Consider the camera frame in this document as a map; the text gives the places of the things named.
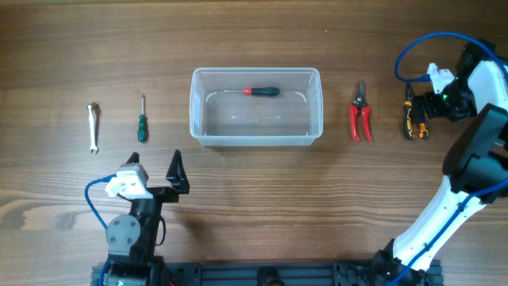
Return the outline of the orange black needle-nose pliers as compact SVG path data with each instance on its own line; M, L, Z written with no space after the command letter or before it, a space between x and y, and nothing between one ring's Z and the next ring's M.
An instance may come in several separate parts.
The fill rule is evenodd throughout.
M406 83L406 101L404 103L404 121L403 121L403 130L406 138L408 140L413 140L415 137L415 132L413 128L413 124L416 124L413 120L413 99L416 97L413 88L410 83ZM423 129L419 128L418 136L421 139L427 139L429 136L429 128L426 121L426 127Z

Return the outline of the small silver wrench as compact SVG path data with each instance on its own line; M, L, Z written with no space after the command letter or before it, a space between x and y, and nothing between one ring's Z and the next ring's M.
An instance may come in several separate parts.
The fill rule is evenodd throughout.
M98 105L93 102L87 105L88 110L88 122L90 129L90 153L97 154L98 153L98 140L97 140L97 113Z

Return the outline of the red handled cutting pliers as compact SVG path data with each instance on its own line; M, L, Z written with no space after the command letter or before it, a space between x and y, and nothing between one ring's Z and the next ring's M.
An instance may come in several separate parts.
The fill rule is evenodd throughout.
M361 81L358 87L355 98L349 107L349 121L352 139L360 141L360 134L358 130L358 118L362 121L364 128L364 136L368 141L373 141L371 126L370 126L370 113L371 108L366 102L365 98L365 82Z

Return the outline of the red black screwdriver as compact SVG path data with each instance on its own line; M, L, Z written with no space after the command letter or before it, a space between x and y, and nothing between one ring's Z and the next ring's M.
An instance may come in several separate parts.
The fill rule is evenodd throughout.
M256 95L273 97L280 94L280 89L277 87L254 87L242 90L225 90L225 92L239 92L243 95Z

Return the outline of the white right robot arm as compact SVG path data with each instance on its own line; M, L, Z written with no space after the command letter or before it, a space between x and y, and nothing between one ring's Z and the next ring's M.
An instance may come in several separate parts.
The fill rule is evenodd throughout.
M427 137L426 122L446 117L471 125L443 163L444 177L428 206L402 234L368 260L288 264L171 265L173 285L440 285L437 252L476 212L507 194L507 61L489 41L468 38L456 71L430 64L421 77L433 89L406 89L403 129Z

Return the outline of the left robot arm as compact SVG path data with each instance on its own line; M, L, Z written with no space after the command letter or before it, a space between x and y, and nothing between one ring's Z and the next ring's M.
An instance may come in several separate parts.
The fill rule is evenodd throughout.
M164 259L155 255L158 229L165 226L162 206L177 203L190 186L183 168L182 155L175 150L167 170L166 187L148 187L148 174L133 153L106 185L109 196L130 202L128 214L119 215L106 227L109 245L106 270L99 285L177 285L175 274Z

